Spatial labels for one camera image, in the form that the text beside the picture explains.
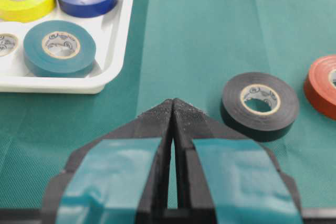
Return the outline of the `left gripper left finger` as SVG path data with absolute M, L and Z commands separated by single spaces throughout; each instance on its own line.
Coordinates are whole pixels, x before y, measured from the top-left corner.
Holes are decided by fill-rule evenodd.
M 82 146 L 53 177 L 43 223 L 151 223 L 167 208 L 173 101 Z

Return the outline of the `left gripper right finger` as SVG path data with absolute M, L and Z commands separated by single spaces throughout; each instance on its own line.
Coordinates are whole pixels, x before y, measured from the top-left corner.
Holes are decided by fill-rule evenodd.
M 300 196 L 273 152 L 174 99 L 178 206 L 191 223 L 302 223 Z

